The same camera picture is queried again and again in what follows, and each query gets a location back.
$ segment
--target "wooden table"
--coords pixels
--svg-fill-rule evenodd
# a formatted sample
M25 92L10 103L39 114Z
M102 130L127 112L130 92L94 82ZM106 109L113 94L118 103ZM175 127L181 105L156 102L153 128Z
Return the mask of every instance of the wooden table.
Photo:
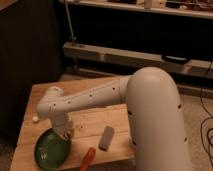
M110 80L113 80L113 78L34 85L23 119L11 170L39 170L34 160L34 147L40 135L50 128L50 122L49 120L40 120L35 124L32 122L32 118L36 116L36 105L48 87L53 85L59 86L64 89L65 94L72 94ZM134 157L134 152L129 141L129 124L124 104L73 112L70 113L70 117L74 121L75 134L72 139L70 155L59 170L79 167L89 147L96 148L96 156L93 164L131 159ZM106 125L112 126L115 129L115 135L108 152L103 152L98 149L98 143Z
M50 122L49 120L41 120L39 123L34 124L32 122L32 117L36 116L36 105L48 87L53 85L59 86L64 89L65 94L72 94L113 79L114 78L102 78L34 85L23 119L11 170L39 170L34 161L34 147L40 135L50 128ZM203 101L209 111L213 113L213 100L204 98ZM212 167L202 147L200 138L200 123L208 117L208 115L204 111L198 97L181 95L181 102L186 133L189 140L189 150L193 166L192 171L211 171ZM78 167L83 156L91 146L97 149L97 155L93 164L132 159L134 157L133 149L129 144L129 125L125 105L93 108L90 110L73 112L70 116L75 124L75 136L72 140L73 144L70 155L61 166L60 170ZM109 151L102 152L97 146L106 125L115 128L115 136L113 137ZM122 164L117 165L116 169L111 169L110 167L110 169L99 168L97 170L126 170Z

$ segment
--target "cable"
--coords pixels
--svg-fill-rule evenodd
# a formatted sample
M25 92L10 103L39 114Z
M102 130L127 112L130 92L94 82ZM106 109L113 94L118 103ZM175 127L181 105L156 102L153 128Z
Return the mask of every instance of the cable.
M207 107L205 106L205 104L203 102L203 87L204 87L206 78L207 78L207 76L208 76L211 68L212 68L212 61L211 61L208 69L206 70L206 72L204 74L203 82L202 82L201 89L200 89L200 101L201 101L201 105L202 105L203 109L205 110L205 112L209 115L208 118L204 119L201 122L201 125L200 125L200 134L201 134L202 146L203 146L204 150L206 151L206 153L208 154L211 166L213 168L213 155L211 154L211 150L213 151L213 142L212 142L213 134L211 135L211 132L213 132L213 128L208 128L208 130L206 132L206 136L204 137L204 135L203 135L204 124L207 121L209 121L209 120L213 120L213 114L211 112L209 112L209 110L207 109Z

